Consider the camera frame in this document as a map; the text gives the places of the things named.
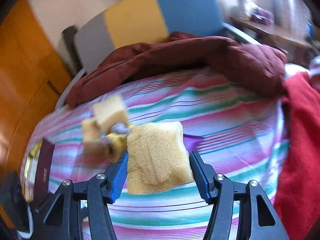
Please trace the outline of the small yellow sponge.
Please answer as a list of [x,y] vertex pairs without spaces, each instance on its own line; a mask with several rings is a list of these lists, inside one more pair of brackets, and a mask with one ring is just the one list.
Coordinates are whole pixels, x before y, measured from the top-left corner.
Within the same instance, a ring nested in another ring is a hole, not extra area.
[[102,155],[104,146],[101,142],[100,126],[96,118],[82,120],[81,129],[84,154]]

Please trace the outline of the yellow sponge piece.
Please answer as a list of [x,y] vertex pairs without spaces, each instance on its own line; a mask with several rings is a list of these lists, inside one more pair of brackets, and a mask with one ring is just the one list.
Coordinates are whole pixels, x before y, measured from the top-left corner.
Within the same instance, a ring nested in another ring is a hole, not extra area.
[[179,121],[132,126],[127,152],[128,194],[162,193],[194,182]]

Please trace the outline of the large yellow sponge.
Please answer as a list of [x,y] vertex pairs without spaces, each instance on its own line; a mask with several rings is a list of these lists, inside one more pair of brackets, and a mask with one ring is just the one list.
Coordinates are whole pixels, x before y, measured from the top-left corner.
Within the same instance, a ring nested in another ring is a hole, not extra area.
[[95,103],[93,112],[104,134],[111,133],[111,128],[117,123],[129,125],[126,106],[119,95],[109,96],[105,100]]

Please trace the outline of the yellow sock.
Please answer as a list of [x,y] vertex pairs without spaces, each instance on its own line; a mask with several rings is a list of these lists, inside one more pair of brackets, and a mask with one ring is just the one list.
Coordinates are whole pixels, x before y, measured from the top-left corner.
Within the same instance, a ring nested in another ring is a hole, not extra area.
[[116,163],[121,154],[127,150],[127,136],[130,129],[124,123],[111,127],[111,133],[105,136],[105,151],[112,163]]

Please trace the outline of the purple packet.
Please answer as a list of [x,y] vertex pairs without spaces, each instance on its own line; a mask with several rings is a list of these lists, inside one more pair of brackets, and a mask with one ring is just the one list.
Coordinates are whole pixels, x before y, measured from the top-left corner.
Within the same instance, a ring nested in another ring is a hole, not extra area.
[[195,135],[183,135],[183,143],[188,152],[192,152],[196,150],[197,146],[203,141],[203,137],[195,136]]

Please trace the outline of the red cloth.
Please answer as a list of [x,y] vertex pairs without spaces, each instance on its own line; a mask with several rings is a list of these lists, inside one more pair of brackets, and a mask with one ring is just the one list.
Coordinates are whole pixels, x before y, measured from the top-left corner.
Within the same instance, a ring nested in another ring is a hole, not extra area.
[[290,239],[304,239],[319,217],[319,92],[307,72],[284,82],[289,152],[274,207]]

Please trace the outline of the striped bed sheet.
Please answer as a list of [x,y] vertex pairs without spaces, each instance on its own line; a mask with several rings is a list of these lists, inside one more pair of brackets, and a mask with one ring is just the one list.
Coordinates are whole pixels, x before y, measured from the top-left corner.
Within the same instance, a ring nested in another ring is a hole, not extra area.
[[[170,73],[120,86],[133,125],[179,121],[187,135],[201,137],[197,150],[205,163],[229,179],[259,182],[274,200],[289,149],[277,99],[262,98],[209,68]],[[88,180],[108,166],[104,157],[82,151],[81,121],[92,104],[65,108],[36,126],[29,147],[41,139],[54,146],[49,190],[65,179]],[[190,183],[159,194],[133,196],[123,191],[109,206],[118,239],[202,239],[212,207]]]

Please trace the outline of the orange wooden wardrobe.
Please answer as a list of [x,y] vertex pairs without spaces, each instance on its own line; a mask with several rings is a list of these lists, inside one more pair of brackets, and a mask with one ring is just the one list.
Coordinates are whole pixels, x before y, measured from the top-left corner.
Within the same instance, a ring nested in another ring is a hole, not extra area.
[[70,80],[28,0],[18,0],[1,23],[2,177],[20,171],[35,126]]

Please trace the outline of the maroon jacket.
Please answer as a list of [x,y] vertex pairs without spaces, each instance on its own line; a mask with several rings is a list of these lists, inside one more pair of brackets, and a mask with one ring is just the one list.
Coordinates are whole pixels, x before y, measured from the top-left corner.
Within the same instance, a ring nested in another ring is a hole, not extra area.
[[284,90],[285,64],[287,57],[267,45],[175,31],[163,43],[135,43],[114,50],[95,71],[76,82],[66,103],[75,108],[124,83],[203,67],[262,96],[276,96]]

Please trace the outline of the black rolled mat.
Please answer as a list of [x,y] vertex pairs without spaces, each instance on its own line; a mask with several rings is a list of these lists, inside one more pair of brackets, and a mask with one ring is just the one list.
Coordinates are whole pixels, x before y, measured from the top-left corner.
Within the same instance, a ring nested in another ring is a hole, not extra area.
[[78,28],[75,25],[71,25],[64,29],[61,33],[62,40],[67,48],[68,55],[71,58],[71,63],[69,64],[69,71],[72,77],[75,77],[80,70],[82,70],[82,65],[80,63],[78,54],[76,52],[74,37],[78,32]]

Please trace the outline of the wooden desk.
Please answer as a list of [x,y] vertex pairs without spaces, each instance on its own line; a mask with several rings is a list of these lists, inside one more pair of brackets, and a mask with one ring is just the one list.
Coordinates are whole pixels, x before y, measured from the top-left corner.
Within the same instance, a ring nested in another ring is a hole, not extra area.
[[281,26],[259,24],[257,22],[241,20],[233,16],[230,17],[230,20],[234,24],[254,31],[259,35],[263,35],[272,42],[286,42],[293,46],[301,47],[307,50],[311,48],[310,43],[307,42],[304,37],[295,36]]

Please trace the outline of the purple box on desk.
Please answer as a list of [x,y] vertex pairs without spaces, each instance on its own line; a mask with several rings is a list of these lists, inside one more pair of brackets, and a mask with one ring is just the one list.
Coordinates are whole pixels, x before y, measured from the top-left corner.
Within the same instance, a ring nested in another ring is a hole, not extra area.
[[253,7],[250,13],[250,20],[263,25],[273,25],[274,15],[261,7]]

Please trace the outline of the white box on desk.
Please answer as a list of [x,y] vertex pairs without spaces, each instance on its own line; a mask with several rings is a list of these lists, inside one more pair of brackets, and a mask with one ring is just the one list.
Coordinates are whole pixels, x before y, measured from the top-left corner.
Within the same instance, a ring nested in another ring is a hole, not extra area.
[[238,18],[244,21],[249,19],[249,0],[236,0],[238,5]]

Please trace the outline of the grey yellow blue chair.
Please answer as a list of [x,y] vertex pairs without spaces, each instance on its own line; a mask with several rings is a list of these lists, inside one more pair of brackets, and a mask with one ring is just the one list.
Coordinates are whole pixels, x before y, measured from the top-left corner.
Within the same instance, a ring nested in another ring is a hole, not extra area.
[[97,69],[115,49],[139,42],[161,42],[174,31],[230,36],[242,43],[258,44],[223,21],[218,0],[122,0],[78,29],[74,44],[82,70],[63,91],[55,108],[62,108],[76,81]]

